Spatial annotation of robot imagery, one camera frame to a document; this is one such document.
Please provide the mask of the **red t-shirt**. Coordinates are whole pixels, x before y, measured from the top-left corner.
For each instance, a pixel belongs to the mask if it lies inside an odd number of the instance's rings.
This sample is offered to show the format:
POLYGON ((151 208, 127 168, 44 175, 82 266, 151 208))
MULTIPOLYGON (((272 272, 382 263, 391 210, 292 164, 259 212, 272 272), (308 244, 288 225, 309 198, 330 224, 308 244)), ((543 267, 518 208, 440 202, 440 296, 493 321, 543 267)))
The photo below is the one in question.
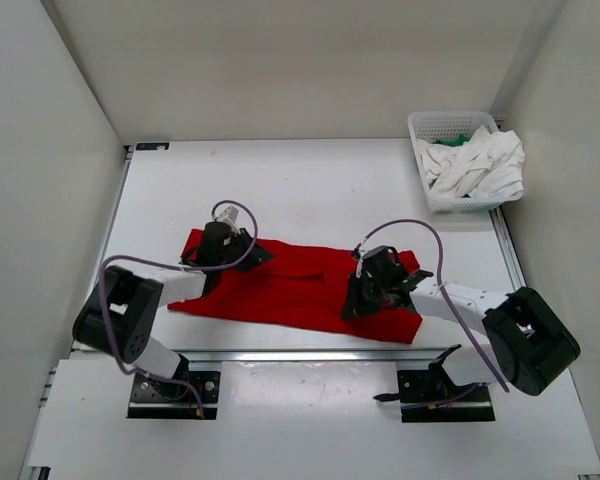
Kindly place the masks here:
POLYGON ((350 320, 341 317, 356 261, 342 249, 262 239, 273 258, 246 272, 222 273, 219 285, 200 299, 168 309, 193 316, 272 324, 381 342, 410 344, 423 319, 403 309, 350 320))

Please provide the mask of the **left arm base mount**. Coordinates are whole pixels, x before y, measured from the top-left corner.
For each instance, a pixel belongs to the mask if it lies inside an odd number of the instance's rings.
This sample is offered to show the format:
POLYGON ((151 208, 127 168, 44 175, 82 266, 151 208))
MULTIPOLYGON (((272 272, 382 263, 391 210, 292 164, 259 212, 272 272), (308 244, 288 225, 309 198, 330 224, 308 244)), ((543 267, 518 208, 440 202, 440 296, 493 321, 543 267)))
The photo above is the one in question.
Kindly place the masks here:
POLYGON ((191 363, 187 387, 164 384, 136 375, 130 389, 127 417, 150 420, 215 420, 218 414, 221 366, 219 363, 191 363))

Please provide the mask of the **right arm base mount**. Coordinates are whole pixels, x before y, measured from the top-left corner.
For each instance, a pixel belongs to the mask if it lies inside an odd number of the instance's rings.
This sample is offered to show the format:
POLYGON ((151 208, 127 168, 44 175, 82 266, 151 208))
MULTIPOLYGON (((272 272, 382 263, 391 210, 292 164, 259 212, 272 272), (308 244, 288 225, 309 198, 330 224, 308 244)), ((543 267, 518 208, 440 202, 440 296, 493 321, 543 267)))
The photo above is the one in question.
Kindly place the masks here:
POLYGON ((402 423, 495 421, 488 387, 482 383, 458 386, 443 369, 445 361, 460 347, 452 345, 426 369, 399 369, 398 391, 377 394, 373 399, 378 403, 398 402, 402 423))

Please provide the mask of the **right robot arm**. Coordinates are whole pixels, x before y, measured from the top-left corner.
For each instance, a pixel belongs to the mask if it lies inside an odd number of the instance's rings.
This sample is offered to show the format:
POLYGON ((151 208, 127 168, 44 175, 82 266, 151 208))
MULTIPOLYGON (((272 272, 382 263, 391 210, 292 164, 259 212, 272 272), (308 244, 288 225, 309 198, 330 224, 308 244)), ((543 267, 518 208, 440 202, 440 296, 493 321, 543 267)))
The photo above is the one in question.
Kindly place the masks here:
POLYGON ((430 390, 440 399, 498 381, 538 396, 581 354, 578 341, 532 288, 491 292, 446 283, 425 270, 408 272, 388 246, 352 256, 357 266, 349 277, 344 319, 404 310, 470 333, 468 345, 452 345, 428 365, 430 390))

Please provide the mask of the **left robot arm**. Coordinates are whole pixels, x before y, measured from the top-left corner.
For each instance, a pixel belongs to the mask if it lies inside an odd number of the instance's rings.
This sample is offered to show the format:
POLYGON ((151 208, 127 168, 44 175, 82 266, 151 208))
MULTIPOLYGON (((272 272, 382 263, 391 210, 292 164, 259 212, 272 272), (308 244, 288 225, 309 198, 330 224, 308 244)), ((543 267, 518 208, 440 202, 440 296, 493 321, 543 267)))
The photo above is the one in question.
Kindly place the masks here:
POLYGON ((174 269, 142 277, 121 266, 105 267, 73 324, 73 338, 132 366, 166 399, 178 400, 190 386, 188 362, 151 336, 157 311, 210 295, 226 270, 247 272, 272 259, 246 229, 211 221, 174 269))

